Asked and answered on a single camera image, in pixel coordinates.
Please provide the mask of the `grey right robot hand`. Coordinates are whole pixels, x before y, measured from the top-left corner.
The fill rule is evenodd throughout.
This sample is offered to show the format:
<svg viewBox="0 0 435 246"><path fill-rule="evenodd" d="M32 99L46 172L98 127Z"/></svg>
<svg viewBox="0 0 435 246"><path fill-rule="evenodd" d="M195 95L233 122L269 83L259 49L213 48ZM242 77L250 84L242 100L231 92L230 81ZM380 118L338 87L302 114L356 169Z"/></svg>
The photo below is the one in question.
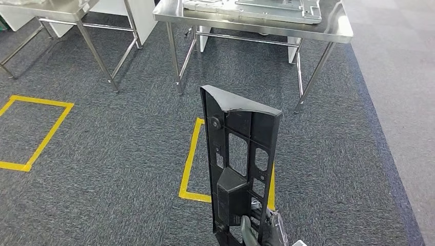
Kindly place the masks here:
<svg viewBox="0 0 435 246"><path fill-rule="evenodd" d="M241 234L245 245L289 245L281 215L274 210L266 212L266 237L262 243L256 239L248 216L243 215L241 220Z"/></svg>

